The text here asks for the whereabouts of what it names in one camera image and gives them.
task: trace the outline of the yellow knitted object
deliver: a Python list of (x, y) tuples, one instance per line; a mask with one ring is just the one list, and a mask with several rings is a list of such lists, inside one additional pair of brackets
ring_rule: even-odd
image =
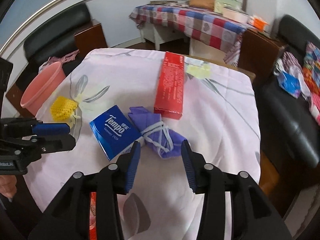
[(74, 115), (77, 107), (78, 103), (76, 101), (59, 96), (50, 107), (52, 119), (55, 122), (68, 120)]

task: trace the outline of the silver screw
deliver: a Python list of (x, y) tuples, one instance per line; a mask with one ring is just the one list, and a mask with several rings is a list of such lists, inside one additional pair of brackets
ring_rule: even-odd
[(205, 168), (206, 170), (210, 171), (210, 170), (213, 169), (213, 165), (212, 165), (211, 163), (206, 163), (206, 164), (204, 165), (204, 168)]
[(108, 166), (108, 169), (111, 170), (111, 171), (115, 171), (117, 168), (118, 168), (118, 165), (115, 164), (115, 163), (111, 163), (111, 164)]
[(75, 179), (79, 179), (79, 178), (82, 177), (82, 173), (79, 172), (79, 171), (77, 171), (77, 172), (75, 172), (72, 176), (73, 176)]
[(246, 171), (241, 171), (240, 172), (240, 176), (244, 179), (246, 179), (247, 177), (249, 177), (249, 174)]

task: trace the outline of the human hand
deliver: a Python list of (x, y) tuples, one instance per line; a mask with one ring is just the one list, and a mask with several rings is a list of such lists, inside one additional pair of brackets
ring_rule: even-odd
[(0, 175), (0, 194), (7, 198), (13, 198), (17, 193), (17, 179), (14, 175)]

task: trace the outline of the red box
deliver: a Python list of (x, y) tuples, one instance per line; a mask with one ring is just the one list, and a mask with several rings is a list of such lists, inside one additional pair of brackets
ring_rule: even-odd
[(154, 105), (154, 113), (179, 120), (182, 117), (184, 57), (166, 52)]

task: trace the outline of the pink bucket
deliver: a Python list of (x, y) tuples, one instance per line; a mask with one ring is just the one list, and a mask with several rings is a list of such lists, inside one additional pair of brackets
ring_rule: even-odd
[(65, 78), (61, 62), (52, 63), (31, 81), (22, 95), (20, 105), (36, 116), (42, 104)]

